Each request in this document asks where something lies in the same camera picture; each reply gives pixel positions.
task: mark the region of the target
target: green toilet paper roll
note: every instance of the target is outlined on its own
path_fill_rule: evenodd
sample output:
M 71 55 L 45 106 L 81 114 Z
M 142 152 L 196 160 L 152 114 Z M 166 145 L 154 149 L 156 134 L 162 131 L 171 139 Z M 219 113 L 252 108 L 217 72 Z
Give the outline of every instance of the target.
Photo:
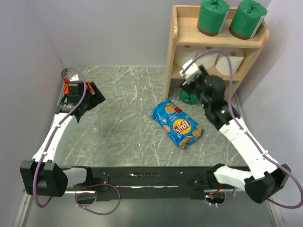
M 244 0 L 237 8 L 229 27 L 231 34 L 240 39 L 252 38 L 261 25 L 267 10 L 260 3 Z
M 229 5 L 224 0 L 203 0 L 197 25 L 199 31 L 209 36 L 220 33 L 228 13 Z
M 199 100 L 198 97 L 194 94 L 189 94 L 187 93 L 185 90 L 181 90 L 180 94 L 179 94 L 179 98 L 181 99 L 181 101 L 183 101 L 186 104 L 196 104 Z

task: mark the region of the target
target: gray wall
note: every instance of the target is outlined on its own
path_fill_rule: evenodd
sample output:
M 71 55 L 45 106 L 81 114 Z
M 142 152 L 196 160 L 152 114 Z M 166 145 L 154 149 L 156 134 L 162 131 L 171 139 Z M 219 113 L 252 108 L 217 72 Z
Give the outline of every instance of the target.
M 268 45 L 238 91 L 247 124 L 255 137 L 281 164 L 287 163 L 303 183 L 302 1 L 274 0 L 268 7 Z M 278 201 L 295 205 L 299 190 L 289 179 Z M 281 209 L 288 227 L 303 226 L 303 208 Z
M 202 0 L 28 0 L 65 65 L 165 65 L 172 5 Z M 236 7 L 241 0 L 226 0 Z M 265 7 L 271 0 L 259 0 Z
M 23 191 L 19 167 L 49 129 L 62 64 L 27 1 L 0 1 L 0 212 L 12 225 Z

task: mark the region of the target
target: marble floor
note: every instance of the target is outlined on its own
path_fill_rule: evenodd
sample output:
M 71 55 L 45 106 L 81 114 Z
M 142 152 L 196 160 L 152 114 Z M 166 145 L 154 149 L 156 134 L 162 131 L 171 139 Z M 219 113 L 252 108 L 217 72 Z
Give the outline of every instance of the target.
M 177 79 L 171 83 L 169 98 L 204 127 L 204 136 L 180 149 L 150 117 L 153 107 L 164 100 L 165 67 L 77 68 L 87 81 L 96 83 L 106 101 L 81 118 L 65 147 L 62 166 L 246 165 L 206 119 L 201 105 L 179 99 Z

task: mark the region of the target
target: shelf board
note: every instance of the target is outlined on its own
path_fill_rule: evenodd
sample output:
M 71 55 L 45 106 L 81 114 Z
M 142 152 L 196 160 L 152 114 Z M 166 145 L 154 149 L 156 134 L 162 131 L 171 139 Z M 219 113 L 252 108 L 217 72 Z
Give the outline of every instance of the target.
M 174 63 L 173 66 L 172 66 L 171 78 L 182 79 L 182 77 L 179 74 L 181 69 L 182 69 L 182 67 L 180 67 L 180 66 L 178 66 Z M 206 71 L 208 72 L 209 75 L 219 76 L 223 80 L 229 81 L 229 79 L 230 79 L 230 76 L 226 76 L 226 75 L 223 75 L 223 74 L 219 73 L 219 71 L 217 70 L 215 65 L 213 67 L 211 67 L 210 69 L 207 69 Z M 240 76 L 239 71 L 237 71 L 233 75 L 233 81 L 240 81 L 240 80 L 241 80 L 241 76 Z
M 177 44 L 179 45 L 209 45 L 241 48 L 260 48 L 267 39 L 265 22 L 260 26 L 256 35 L 248 40 L 242 40 L 233 36 L 229 31 L 232 19 L 227 19 L 222 32 L 215 36 L 207 36 L 199 32 L 197 28 L 197 17 L 179 17 L 177 15 L 178 34 Z

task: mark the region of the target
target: bag of chips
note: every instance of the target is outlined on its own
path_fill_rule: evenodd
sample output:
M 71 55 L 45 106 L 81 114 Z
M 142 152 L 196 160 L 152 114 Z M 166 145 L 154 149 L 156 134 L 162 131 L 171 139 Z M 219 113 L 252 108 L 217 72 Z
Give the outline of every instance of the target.
M 202 126 L 169 99 L 158 104 L 152 110 L 151 117 L 165 129 L 168 136 L 181 148 L 193 144 L 204 134 Z

